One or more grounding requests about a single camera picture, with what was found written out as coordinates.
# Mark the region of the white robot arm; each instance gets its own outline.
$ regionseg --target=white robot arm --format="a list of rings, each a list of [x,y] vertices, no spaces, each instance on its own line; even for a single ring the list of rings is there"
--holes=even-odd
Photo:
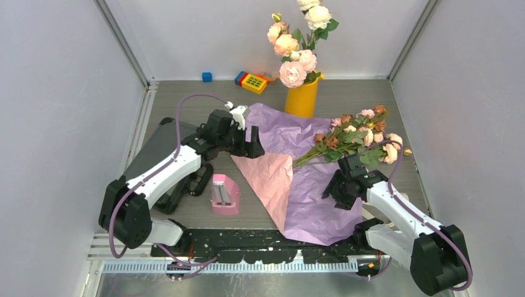
[[[117,211],[113,234],[128,248],[134,249],[143,243],[176,246],[183,234],[183,227],[173,220],[157,220],[150,216],[150,209],[159,198],[183,178],[200,169],[203,160],[212,160],[221,151],[248,158],[264,155],[258,127],[251,128],[251,141],[246,141],[245,118],[249,113],[248,107],[233,107],[230,102],[226,107],[230,111],[215,110],[206,124],[185,138],[177,156],[173,152],[144,174],[129,181],[123,176],[111,182],[106,189],[99,225],[109,230],[111,215]],[[140,186],[131,192],[130,189],[135,185]],[[123,206],[115,210],[128,192]]]
[[[332,196],[336,207],[350,209],[361,198],[399,228],[394,231],[377,218],[358,224],[353,234],[358,249],[376,249],[388,254],[410,270],[414,282],[429,296],[467,281],[464,261],[441,237],[446,236],[468,262],[465,239],[459,228],[443,226],[418,210],[388,183],[383,173],[367,171],[358,155],[343,158],[338,164],[340,169],[324,190],[323,199]]]

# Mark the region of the flower bouquet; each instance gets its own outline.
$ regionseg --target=flower bouquet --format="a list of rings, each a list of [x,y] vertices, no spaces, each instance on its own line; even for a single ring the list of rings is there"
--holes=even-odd
[[[339,24],[332,19],[328,9],[321,5],[322,0],[297,0],[297,3],[305,15],[310,33],[304,36],[299,28],[290,33],[281,14],[272,14],[275,23],[267,34],[276,55],[282,57],[279,77],[288,88],[311,84],[321,76],[320,72],[315,71],[317,57],[312,51],[318,40],[326,40],[328,32],[335,30]]]
[[[392,164],[397,160],[398,151],[401,149],[396,143],[378,145],[365,151],[372,143],[384,139],[403,144],[403,140],[397,134],[384,135],[388,114],[389,111],[383,105],[376,105],[373,110],[363,110],[355,117],[343,114],[340,118],[333,119],[330,131],[326,135],[316,134],[314,147],[304,156],[294,160],[293,167],[330,163],[356,153],[361,154],[360,161],[366,165],[377,166],[378,162]],[[410,155],[412,151],[405,148],[403,153]],[[310,162],[323,156],[324,161]]]

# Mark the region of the blue block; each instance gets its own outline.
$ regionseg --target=blue block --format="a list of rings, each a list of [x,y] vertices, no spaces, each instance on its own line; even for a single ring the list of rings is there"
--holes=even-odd
[[[239,83],[239,80],[243,77],[244,74],[245,74],[244,71],[239,72],[239,75],[235,78],[236,85],[241,85],[241,83]]]
[[[211,82],[213,80],[213,76],[211,72],[203,72],[202,73],[202,81],[203,82]]]

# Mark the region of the purple wrapping paper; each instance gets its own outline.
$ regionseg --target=purple wrapping paper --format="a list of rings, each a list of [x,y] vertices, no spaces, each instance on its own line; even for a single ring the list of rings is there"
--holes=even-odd
[[[265,151],[290,154],[293,159],[308,152],[314,145],[313,136],[327,133],[332,123],[331,119],[299,118],[261,103],[249,108],[246,126],[249,131],[249,127],[259,126]],[[284,224],[286,238],[328,246],[348,238],[355,224],[362,222],[360,199],[355,201],[352,210],[335,208],[332,197],[321,199],[324,188],[337,169],[337,163],[294,169]]]

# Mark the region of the yellow vase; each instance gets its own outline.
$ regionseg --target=yellow vase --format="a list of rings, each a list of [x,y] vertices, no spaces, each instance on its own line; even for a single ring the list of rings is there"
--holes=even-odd
[[[323,78],[324,75],[321,74],[321,76],[315,79],[311,84],[288,89],[288,96],[286,97],[284,112],[293,114],[294,116],[300,116],[302,118],[313,117],[313,112],[315,110],[315,100],[317,97],[317,86],[319,84],[319,80]]]

